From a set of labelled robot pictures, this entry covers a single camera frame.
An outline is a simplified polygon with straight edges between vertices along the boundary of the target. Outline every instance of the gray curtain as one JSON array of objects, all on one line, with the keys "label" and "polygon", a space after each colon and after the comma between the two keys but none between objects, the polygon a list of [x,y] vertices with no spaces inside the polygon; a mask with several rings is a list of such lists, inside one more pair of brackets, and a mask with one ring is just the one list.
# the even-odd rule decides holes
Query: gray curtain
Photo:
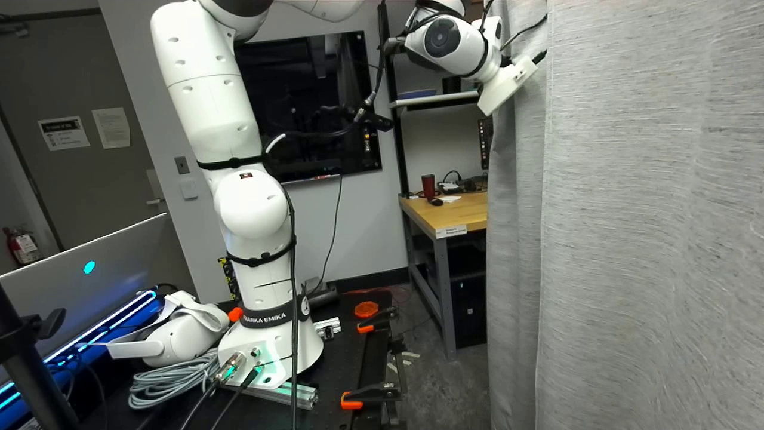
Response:
[{"label": "gray curtain", "polygon": [[501,430],[764,427],[764,3],[548,12],[498,113],[488,381]]}]

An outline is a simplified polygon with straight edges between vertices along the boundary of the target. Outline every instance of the wall sign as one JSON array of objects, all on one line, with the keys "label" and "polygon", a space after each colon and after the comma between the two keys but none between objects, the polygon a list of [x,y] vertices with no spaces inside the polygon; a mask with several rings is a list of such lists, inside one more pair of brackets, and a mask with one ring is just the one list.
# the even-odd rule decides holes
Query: wall sign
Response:
[{"label": "wall sign", "polygon": [[37,126],[49,151],[72,151],[90,145],[87,133],[81,126],[81,118],[41,120]]},{"label": "wall sign", "polygon": [[128,123],[121,107],[92,111],[102,149],[128,149]]}]

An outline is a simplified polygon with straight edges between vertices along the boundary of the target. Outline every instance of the green light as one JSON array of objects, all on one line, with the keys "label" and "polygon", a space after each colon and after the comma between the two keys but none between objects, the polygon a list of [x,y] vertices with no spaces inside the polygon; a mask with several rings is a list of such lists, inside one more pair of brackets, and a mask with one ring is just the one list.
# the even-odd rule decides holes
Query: green light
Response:
[{"label": "green light", "polygon": [[84,274],[92,274],[94,267],[98,267],[98,262],[94,262],[94,260],[87,260],[87,262],[81,266],[81,273],[84,273]]}]

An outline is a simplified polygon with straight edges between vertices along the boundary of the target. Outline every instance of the ceiling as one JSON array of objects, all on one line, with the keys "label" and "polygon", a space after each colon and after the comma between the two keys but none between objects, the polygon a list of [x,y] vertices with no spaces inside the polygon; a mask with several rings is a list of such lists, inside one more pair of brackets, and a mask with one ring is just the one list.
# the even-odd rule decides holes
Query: ceiling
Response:
[{"label": "ceiling", "polygon": [[98,7],[98,0],[0,0],[0,15],[48,15],[92,7]]}]

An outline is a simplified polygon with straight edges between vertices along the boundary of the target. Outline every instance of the sign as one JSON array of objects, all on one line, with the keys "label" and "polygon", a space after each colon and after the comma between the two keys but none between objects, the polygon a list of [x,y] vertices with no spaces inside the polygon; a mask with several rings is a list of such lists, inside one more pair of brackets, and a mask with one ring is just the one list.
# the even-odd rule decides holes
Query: sign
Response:
[{"label": "sign", "polygon": [[37,126],[49,151],[73,151],[90,145],[85,129],[81,126],[81,118],[41,120]]},{"label": "sign", "polygon": [[121,107],[92,111],[102,149],[128,149],[128,123]]}]

